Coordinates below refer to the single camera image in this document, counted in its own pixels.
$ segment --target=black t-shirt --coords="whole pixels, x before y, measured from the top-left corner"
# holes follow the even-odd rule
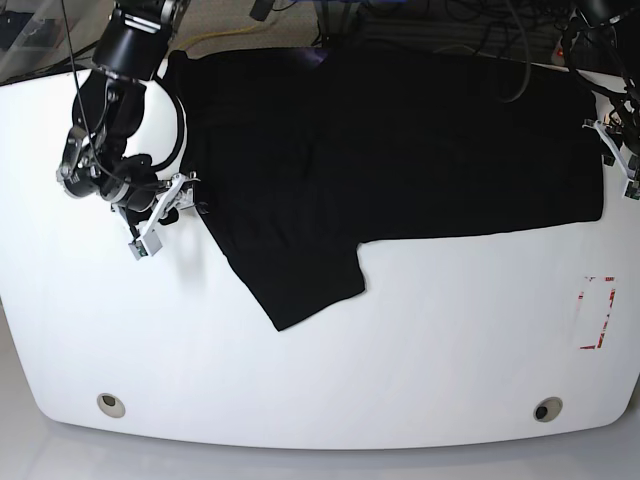
[[[403,50],[170,57],[183,171],[201,216],[278,330],[362,293],[361,243],[599,220],[594,96],[565,73]],[[495,85],[504,83],[504,87]]]

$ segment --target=white table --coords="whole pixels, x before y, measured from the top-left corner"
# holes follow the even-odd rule
[[[581,430],[624,411],[640,372],[640,203],[621,198],[619,169],[605,169],[598,223],[366,245],[367,292],[278,333],[195,212],[135,262],[105,202],[64,194],[55,170],[74,95],[70,75],[0,89],[0,294],[50,418],[204,443],[386,449]],[[131,151],[161,155],[171,105],[152,89],[147,106]],[[598,340],[608,276],[605,341],[581,350]],[[105,416],[101,393],[126,415]],[[536,422],[547,397],[564,409]]]

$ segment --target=black cable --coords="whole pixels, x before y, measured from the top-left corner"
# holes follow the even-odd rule
[[[449,6],[450,1],[454,1],[454,0],[444,0],[444,11],[452,20],[455,20],[456,22],[469,23],[469,22],[473,22],[474,20],[477,20],[482,16],[481,12],[476,11],[471,17],[467,17],[467,18],[457,17],[451,12],[451,7]]]
[[[184,142],[184,113],[182,111],[182,105],[180,105],[180,101],[171,91],[169,91],[167,85],[164,83],[164,80],[158,75],[155,75],[153,79],[158,85],[160,85],[160,87],[166,92],[166,94],[169,95],[169,98],[173,102],[173,106],[176,109],[176,118],[178,122],[178,138],[176,138],[176,143],[173,145],[173,150],[164,162],[151,167],[152,172],[161,172],[165,168],[168,168],[176,160],[176,158],[178,158],[180,150],[182,150],[182,144]]]
[[[114,179],[114,180],[116,180],[118,182],[122,182],[125,185],[129,185],[131,187],[138,188],[140,190],[147,190],[147,191],[151,191],[151,192],[160,191],[161,189],[159,189],[158,187],[152,188],[150,185],[137,185],[137,184],[135,184],[133,182],[125,180],[124,178],[120,178],[117,175],[114,175],[113,173],[111,173],[106,168],[104,168],[102,166],[102,164],[100,163],[100,160],[98,158],[98,153],[96,152],[95,144],[93,143],[93,137],[92,137],[93,134],[91,133],[91,130],[89,128],[89,124],[87,123],[87,116],[86,116],[85,110],[84,110],[84,103],[82,101],[82,95],[80,94],[80,83],[78,82],[78,73],[76,71],[76,62],[75,62],[75,59],[74,59],[73,46],[71,45],[71,30],[69,28],[69,19],[67,17],[67,9],[66,9],[66,7],[64,5],[64,0],[60,0],[60,7],[62,8],[62,17],[64,19],[64,28],[65,28],[66,38],[67,38],[67,46],[69,47],[69,60],[71,62],[71,71],[73,73],[73,80],[75,82],[76,93],[78,95],[78,106],[80,107],[80,114],[82,115],[82,122],[84,124],[84,128],[87,131],[87,135],[88,135],[88,138],[89,138],[89,145],[91,147],[91,152],[93,153],[93,157],[94,157],[94,159],[96,161],[96,165],[98,165],[98,168],[100,169],[100,171],[103,172],[105,175],[107,175],[108,177],[111,177],[112,179]]]
[[[511,10],[513,19],[515,20],[516,24],[518,25],[518,29],[520,30],[520,35],[522,36],[522,44],[524,47],[524,54],[526,57],[525,73],[524,73],[524,79],[522,80],[522,85],[520,86],[518,91],[514,93],[512,96],[508,98],[499,99],[502,103],[512,103],[518,100],[520,97],[522,97],[524,92],[527,90],[527,87],[529,86],[529,82],[531,81],[533,59],[531,58],[531,48],[529,47],[529,39],[527,37],[527,31],[525,30],[524,25],[522,24],[522,20],[520,19],[518,12],[513,6],[513,3],[511,2],[511,0],[504,0],[504,1],[507,4],[507,7],[509,7],[509,10]]]
[[[340,31],[338,32],[340,35],[345,35],[347,30],[349,29],[349,15],[351,14],[351,7],[353,6],[353,2],[351,0],[347,0],[342,7],[342,18],[340,19]]]
[[[391,8],[380,8],[374,6],[369,0],[365,0],[362,5],[376,17],[390,17],[402,8],[402,3],[396,3]]]
[[[282,8],[272,8],[271,11],[272,12],[284,12],[285,10],[289,10],[291,7],[295,7],[298,4],[299,0],[293,0],[291,2],[291,5],[287,5],[286,7],[282,7]]]

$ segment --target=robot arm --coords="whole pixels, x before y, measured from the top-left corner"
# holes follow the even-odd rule
[[[143,81],[155,80],[169,42],[190,0],[122,0],[93,55],[95,69],[73,105],[58,181],[75,198],[99,194],[128,224],[136,258],[154,255],[161,244],[157,223],[173,223],[177,210],[193,206],[195,174],[160,181],[157,174],[177,159],[184,141],[182,107],[166,88],[177,113],[178,138],[168,158],[153,163],[148,155],[125,158],[127,139],[144,116]],[[144,229],[137,225],[147,221]]]

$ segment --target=round hole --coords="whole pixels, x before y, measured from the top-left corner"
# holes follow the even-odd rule
[[[536,408],[536,420],[544,420],[548,413],[549,409],[547,407]]]
[[[98,408],[111,418],[122,418],[125,414],[124,404],[110,393],[101,393],[98,395]]]
[[[562,400],[557,397],[547,398],[540,402],[533,411],[537,422],[549,423],[555,420],[562,411]]]
[[[116,399],[113,398],[111,395],[103,395],[102,396],[102,401],[104,403],[106,403],[108,407],[115,407],[116,406]]]

